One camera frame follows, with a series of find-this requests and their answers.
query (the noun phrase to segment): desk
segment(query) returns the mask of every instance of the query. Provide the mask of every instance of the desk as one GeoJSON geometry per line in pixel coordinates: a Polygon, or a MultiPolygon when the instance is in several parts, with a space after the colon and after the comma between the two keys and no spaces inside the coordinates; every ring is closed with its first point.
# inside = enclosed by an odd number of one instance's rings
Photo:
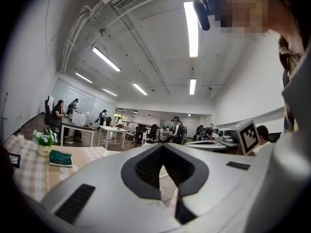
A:
{"type": "Polygon", "coordinates": [[[76,124],[74,124],[71,119],[65,117],[62,120],[62,132],[61,132],[61,136],[60,136],[60,145],[63,146],[63,141],[64,141],[64,129],[65,128],[69,128],[69,129],[73,129],[73,130],[79,130],[79,131],[86,131],[86,132],[91,132],[91,144],[90,146],[93,146],[93,138],[94,138],[94,132],[96,131],[96,129],[91,128],[88,129],[84,126],[78,126],[76,124]]]}
{"type": "Polygon", "coordinates": [[[115,139],[114,139],[114,145],[116,144],[117,141],[117,133],[122,132],[123,136],[122,136],[122,148],[124,149],[124,141],[125,141],[125,136],[126,136],[126,132],[127,130],[124,129],[119,129],[115,128],[115,127],[109,127],[109,126],[99,126],[99,132],[98,132],[98,143],[97,146],[99,146],[100,140],[101,140],[101,135],[102,135],[102,131],[106,131],[107,135],[106,135],[106,144],[105,144],[105,148],[108,149],[108,140],[109,140],[109,133],[115,133],[115,139]]]}
{"type": "Polygon", "coordinates": [[[52,150],[71,153],[72,167],[50,166],[48,157],[37,154],[38,146],[25,140],[20,146],[18,138],[12,135],[4,147],[9,153],[20,155],[20,166],[14,171],[14,179],[19,188],[34,200],[40,202],[42,198],[63,180],[75,174],[90,162],[112,154],[120,153],[107,151],[103,147],[61,147],[52,146],[52,150]]]}

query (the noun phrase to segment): flower pot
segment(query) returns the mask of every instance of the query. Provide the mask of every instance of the flower pot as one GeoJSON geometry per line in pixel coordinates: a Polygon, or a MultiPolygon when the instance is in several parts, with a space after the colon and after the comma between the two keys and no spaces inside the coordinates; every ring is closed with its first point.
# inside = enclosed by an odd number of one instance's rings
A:
{"type": "Polygon", "coordinates": [[[38,155],[47,157],[50,155],[50,152],[51,152],[51,146],[38,145],[38,155]]]}

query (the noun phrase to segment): wooden floor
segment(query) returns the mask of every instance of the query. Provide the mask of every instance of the wooden floor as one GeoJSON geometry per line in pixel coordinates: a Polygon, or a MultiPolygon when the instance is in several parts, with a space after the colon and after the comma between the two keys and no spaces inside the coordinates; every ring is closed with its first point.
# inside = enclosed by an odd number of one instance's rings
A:
{"type": "MultiPolygon", "coordinates": [[[[18,133],[22,133],[25,136],[25,139],[32,140],[33,139],[33,132],[34,130],[37,130],[39,132],[43,132],[47,126],[44,124],[44,114],[40,114],[34,119],[32,119],[29,123],[27,123],[18,133]]],[[[73,130],[69,130],[69,136],[72,136],[73,130]]],[[[98,141],[98,131],[94,134],[93,139],[93,146],[97,146],[98,141]]],[[[117,134],[117,143],[114,146],[113,145],[113,139],[108,141],[108,150],[110,151],[126,151],[135,148],[136,143],[132,144],[132,140],[125,139],[124,142],[124,149],[121,149],[122,146],[122,134],[117,134]]],[[[106,139],[106,132],[103,132],[101,135],[101,141],[100,146],[105,147],[104,140],[106,139]]],[[[65,141],[72,142],[72,137],[65,137],[64,139],[64,146],[68,147],[89,147],[90,141],[91,141],[91,133],[83,132],[82,142],[74,142],[73,144],[65,143],[65,141]]]]}

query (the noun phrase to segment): ceiling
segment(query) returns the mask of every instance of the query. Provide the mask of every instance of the ceiling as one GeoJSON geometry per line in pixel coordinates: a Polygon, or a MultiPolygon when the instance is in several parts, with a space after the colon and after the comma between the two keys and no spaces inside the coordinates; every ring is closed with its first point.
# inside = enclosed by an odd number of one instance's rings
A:
{"type": "Polygon", "coordinates": [[[135,1],[122,10],[102,4],[92,23],[80,32],[66,73],[76,77],[75,72],[79,72],[93,81],[91,86],[105,88],[120,100],[133,101],[143,96],[134,83],[148,93],[149,100],[178,100],[190,96],[190,79],[196,78],[193,96],[213,99],[235,70],[248,40],[214,26],[208,32],[199,30],[199,56],[190,58],[183,3],[193,0],[153,0],[111,24],[119,14],[145,1],[135,1]],[[105,32],[99,36],[102,28],[105,32]],[[121,71],[116,72],[93,53],[94,47],[121,71]]]}

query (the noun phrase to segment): potted plant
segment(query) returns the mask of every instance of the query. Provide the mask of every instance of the potted plant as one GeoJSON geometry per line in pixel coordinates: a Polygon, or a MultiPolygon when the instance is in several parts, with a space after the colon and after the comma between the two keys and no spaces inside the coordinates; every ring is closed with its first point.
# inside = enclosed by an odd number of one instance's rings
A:
{"type": "Polygon", "coordinates": [[[47,157],[51,152],[51,146],[53,143],[57,143],[57,135],[51,130],[45,130],[46,132],[38,132],[34,130],[33,141],[38,145],[38,154],[40,156],[47,157]]]}

